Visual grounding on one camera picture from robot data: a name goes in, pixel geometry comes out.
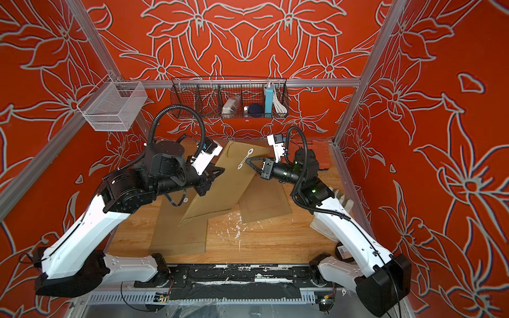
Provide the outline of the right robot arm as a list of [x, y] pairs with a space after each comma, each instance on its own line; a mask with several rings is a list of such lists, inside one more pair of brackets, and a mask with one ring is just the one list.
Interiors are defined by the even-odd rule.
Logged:
[[403, 255], [395, 255], [371, 237], [350, 216], [335, 192], [318, 176], [319, 162], [309, 149], [304, 132], [292, 126], [286, 135], [269, 135], [274, 157], [246, 157], [264, 180], [278, 180], [293, 186], [290, 197], [310, 212], [335, 236], [348, 252], [335, 258], [323, 253], [310, 261], [316, 283], [331, 282], [357, 294], [361, 303], [376, 317], [382, 317], [410, 293], [412, 265]]

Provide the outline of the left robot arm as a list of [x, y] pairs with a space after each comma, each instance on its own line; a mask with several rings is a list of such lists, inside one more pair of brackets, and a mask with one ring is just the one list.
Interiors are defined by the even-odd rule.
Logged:
[[[188, 112], [200, 127], [196, 152], [184, 158], [180, 141], [155, 140], [159, 121], [171, 111]], [[140, 207], [159, 196], [192, 188], [199, 196], [212, 187], [224, 169], [213, 164], [222, 147], [205, 135], [201, 115], [191, 107], [174, 104], [154, 118], [145, 150], [136, 159], [105, 176], [86, 211], [49, 247], [38, 248], [33, 266], [40, 274], [37, 295], [77, 298], [101, 285], [134, 282], [136, 287], [161, 288], [172, 283], [172, 273], [160, 253], [142, 258], [116, 257], [99, 244]]]

